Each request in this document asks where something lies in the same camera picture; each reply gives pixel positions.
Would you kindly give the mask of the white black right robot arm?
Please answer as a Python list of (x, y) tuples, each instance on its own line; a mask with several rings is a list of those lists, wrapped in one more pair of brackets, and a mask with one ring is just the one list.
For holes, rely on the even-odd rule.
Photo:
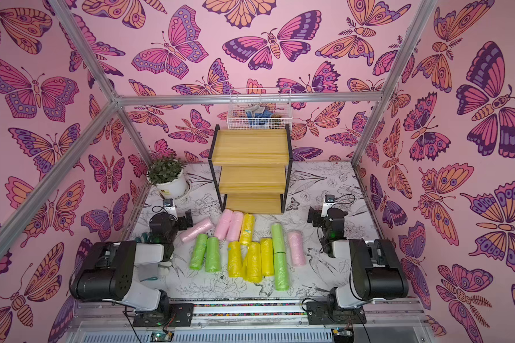
[(302, 309), (310, 324), (367, 323), (363, 306), (376, 300), (405, 298), (409, 284), (389, 240), (347, 239), (343, 236), (347, 212), (331, 207), (308, 210), (307, 222), (322, 231), (321, 254), (348, 266), (348, 281), (328, 291), (326, 300), (306, 300)]

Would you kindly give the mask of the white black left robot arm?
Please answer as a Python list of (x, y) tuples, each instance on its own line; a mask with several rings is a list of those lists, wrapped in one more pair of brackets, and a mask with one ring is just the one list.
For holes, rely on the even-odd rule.
[(193, 226), (187, 210), (181, 217), (169, 212), (150, 220), (150, 241), (95, 244), (70, 281), (70, 294), (81, 302), (111, 302), (135, 311), (137, 327), (188, 326), (194, 306), (175, 305), (167, 292), (143, 284), (146, 272), (160, 274), (171, 263), (174, 241), (180, 231)]

